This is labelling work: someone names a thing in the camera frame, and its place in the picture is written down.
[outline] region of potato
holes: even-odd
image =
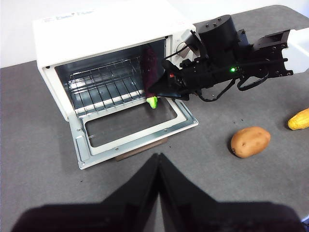
[[[235,155],[247,158],[263,151],[270,141],[270,133],[261,127],[247,127],[237,131],[231,140]]]

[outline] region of white wall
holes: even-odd
[[[121,2],[125,0],[1,0],[1,67],[36,59],[32,20],[101,8],[116,1],[121,7]],[[286,5],[309,16],[308,0],[169,0],[169,2],[192,23],[273,4]],[[168,20],[168,15],[158,13],[158,16],[164,16]]]

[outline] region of black robotic arm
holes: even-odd
[[[282,56],[282,50],[288,47],[289,33],[290,30],[285,30],[266,35],[250,44],[244,29],[236,31],[230,15],[205,22],[197,28],[197,32],[191,31],[184,48],[162,60],[165,72],[149,91],[181,100],[189,100],[189,94],[193,93],[205,102],[212,102],[231,88],[237,79],[238,89],[245,91],[268,78],[293,75],[293,70],[287,70],[284,64],[288,58]],[[180,68],[168,60],[187,47],[200,55],[192,61],[183,60]],[[252,76],[259,79],[246,84]],[[216,98],[203,98],[202,88],[227,80],[231,82]]]

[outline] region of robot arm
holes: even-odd
[[[164,58],[164,75],[149,91],[158,96],[189,100],[189,94],[197,94],[203,101],[220,98],[237,79],[241,91],[260,85],[268,78],[289,76],[309,67],[309,28],[285,30],[260,38],[250,44],[244,29],[236,31],[232,17],[223,15],[191,31],[186,46]],[[198,57],[186,59],[180,68],[168,58],[189,47]],[[250,84],[247,80],[259,78]],[[202,88],[230,80],[227,87],[214,99],[205,99]]]

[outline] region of purple eggplant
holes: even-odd
[[[150,106],[155,109],[157,97],[154,93],[148,91],[148,88],[158,81],[157,57],[151,47],[147,47],[143,50],[140,68],[146,100]]]

